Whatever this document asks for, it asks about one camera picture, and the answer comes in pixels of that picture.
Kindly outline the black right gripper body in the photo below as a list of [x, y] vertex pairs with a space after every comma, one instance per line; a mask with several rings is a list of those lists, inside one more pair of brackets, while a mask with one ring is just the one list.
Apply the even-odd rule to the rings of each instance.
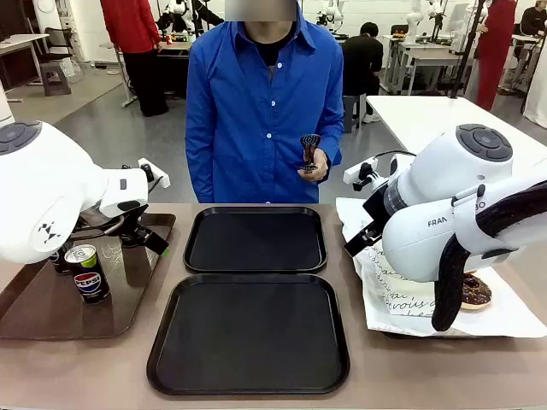
[[384, 194], [386, 189], [386, 186], [379, 187], [363, 204], [363, 208], [372, 218], [372, 221], [367, 225], [366, 229], [368, 231], [372, 231], [373, 234], [381, 234], [384, 230], [386, 222], [390, 218], [384, 204]]

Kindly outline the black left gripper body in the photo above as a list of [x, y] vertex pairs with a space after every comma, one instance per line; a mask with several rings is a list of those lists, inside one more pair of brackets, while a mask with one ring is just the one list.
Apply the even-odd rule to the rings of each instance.
[[121, 215], [112, 227], [111, 236], [118, 237], [124, 247], [144, 246], [149, 236], [149, 229], [141, 224], [146, 209], [147, 207], [139, 207]]

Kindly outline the person's left hand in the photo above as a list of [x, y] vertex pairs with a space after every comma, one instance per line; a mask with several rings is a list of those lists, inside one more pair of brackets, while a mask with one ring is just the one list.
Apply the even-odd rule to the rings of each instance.
[[327, 177], [329, 171], [328, 158], [322, 149], [315, 150], [313, 163], [316, 169], [311, 171], [298, 169], [297, 173], [302, 179], [308, 182], [321, 182]]

